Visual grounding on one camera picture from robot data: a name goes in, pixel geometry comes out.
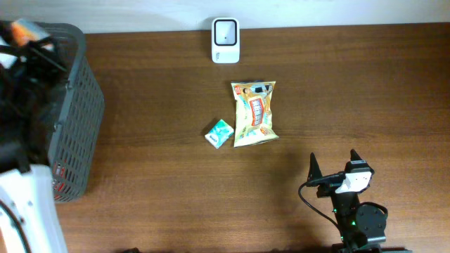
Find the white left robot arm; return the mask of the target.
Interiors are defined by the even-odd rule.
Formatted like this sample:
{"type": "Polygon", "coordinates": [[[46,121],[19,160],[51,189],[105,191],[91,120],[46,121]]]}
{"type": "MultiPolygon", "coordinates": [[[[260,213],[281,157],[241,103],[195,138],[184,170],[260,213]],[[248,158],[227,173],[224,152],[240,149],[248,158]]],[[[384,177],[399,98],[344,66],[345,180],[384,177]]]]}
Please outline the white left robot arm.
{"type": "Polygon", "coordinates": [[[8,252],[66,252],[53,199],[48,120],[68,71],[58,42],[26,19],[1,22],[1,235],[8,252]]]}

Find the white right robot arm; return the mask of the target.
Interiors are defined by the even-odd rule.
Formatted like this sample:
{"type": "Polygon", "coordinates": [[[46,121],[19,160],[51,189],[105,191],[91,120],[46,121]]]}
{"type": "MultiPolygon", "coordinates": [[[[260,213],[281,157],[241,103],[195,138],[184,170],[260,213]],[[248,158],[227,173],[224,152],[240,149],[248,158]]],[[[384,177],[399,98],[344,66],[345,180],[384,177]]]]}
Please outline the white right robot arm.
{"type": "Polygon", "coordinates": [[[388,210],[374,202],[359,201],[359,194],[370,187],[374,173],[367,161],[355,150],[350,151],[350,161],[343,171],[327,176],[321,173],[315,154],[310,155],[307,181],[301,187],[317,188],[318,198],[331,199],[335,219],[311,204],[307,206],[337,228],[341,242],[332,245],[332,252],[382,251],[380,244],[386,241],[388,210]]]}

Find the orange Kleenex tissue pack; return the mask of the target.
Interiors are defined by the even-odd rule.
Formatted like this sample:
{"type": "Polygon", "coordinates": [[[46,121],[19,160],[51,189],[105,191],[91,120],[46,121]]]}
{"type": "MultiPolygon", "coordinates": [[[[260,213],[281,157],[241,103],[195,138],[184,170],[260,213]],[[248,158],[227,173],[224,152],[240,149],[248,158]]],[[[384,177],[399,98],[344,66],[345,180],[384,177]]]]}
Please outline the orange Kleenex tissue pack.
{"type": "Polygon", "coordinates": [[[19,46],[24,46],[30,41],[39,41],[50,37],[50,34],[44,28],[23,18],[11,23],[11,31],[14,41],[19,46]]]}

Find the yellow wet wipes pack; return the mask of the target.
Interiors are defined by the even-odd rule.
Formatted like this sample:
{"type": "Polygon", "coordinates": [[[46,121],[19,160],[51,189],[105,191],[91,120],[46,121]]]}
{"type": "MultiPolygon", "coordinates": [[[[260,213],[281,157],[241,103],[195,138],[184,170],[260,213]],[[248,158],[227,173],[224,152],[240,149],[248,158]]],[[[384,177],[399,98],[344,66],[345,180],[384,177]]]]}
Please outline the yellow wet wipes pack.
{"type": "Polygon", "coordinates": [[[234,148],[278,138],[272,129],[271,99],[276,82],[231,82],[236,101],[234,148]]]}

